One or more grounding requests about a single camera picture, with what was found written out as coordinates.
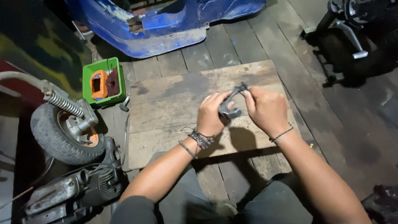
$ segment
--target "coil spring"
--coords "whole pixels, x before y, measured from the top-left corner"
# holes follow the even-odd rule
[[[69,113],[75,115],[76,117],[82,118],[84,115],[84,112],[81,109],[77,108],[75,105],[71,104],[70,102],[64,100],[54,92],[51,93],[51,96],[47,101],[63,110],[68,111]]]

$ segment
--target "orange wheel rim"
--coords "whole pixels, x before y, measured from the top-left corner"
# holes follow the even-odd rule
[[[98,145],[98,142],[99,142],[100,140],[99,140],[99,137],[98,137],[97,132],[94,130],[93,127],[91,127],[91,133],[90,133],[90,134],[91,134],[91,136],[89,137],[89,140],[90,140],[90,142],[92,142],[92,143],[91,143],[91,144],[86,143],[86,144],[83,144],[83,145],[86,146],[86,147],[92,148],[92,147],[97,146],[97,145]]]

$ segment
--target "green plastic crate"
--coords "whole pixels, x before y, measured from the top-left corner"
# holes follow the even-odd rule
[[[117,67],[117,73],[119,74],[119,94],[111,97],[104,98],[99,101],[95,101],[91,98],[91,86],[90,79],[91,75],[98,71],[104,70],[109,74],[114,67]],[[83,97],[90,103],[93,108],[100,108],[103,106],[112,106],[117,103],[123,102],[126,99],[126,88],[123,76],[123,68],[119,65],[119,59],[117,57],[112,57],[109,59],[104,59],[101,61],[94,62],[83,67]]]

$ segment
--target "wheel rim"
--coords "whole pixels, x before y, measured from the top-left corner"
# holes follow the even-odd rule
[[[100,140],[99,140],[100,138],[99,138],[97,132],[95,131],[95,129],[94,129],[93,127],[91,127],[89,130],[86,130],[85,132],[82,133],[82,136],[87,134],[87,135],[88,135],[87,138],[88,138],[92,143],[90,143],[90,144],[88,144],[88,143],[82,143],[82,142],[80,142],[80,141],[77,141],[77,140],[73,137],[72,133],[70,132],[70,130],[69,130],[67,124],[66,124],[66,120],[68,119],[69,116],[70,116],[70,113],[67,113],[67,112],[65,112],[65,111],[60,111],[60,112],[57,114],[58,125],[59,125],[59,127],[61,128],[61,130],[64,132],[64,134],[65,134],[68,138],[70,138],[72,141],[74,141],[74,142],[76,142],[76,143],[78,143],[78,144],[80,144],[80,145],[82,145],[82,146],[89,147],[89,148],[92,148],[92,147],[97,146],[97,145],[98,145],[98,142],[100,141]]]

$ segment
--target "shock absorber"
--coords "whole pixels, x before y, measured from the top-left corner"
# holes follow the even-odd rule
[[[65,111],[68,111],[76,117],[83,118],[84,112],[75,105],[76,103],[72,103],[69,100],[64,99],[63,97],[57,95],[54,91],[46,92],[44,94],[44,100]]]

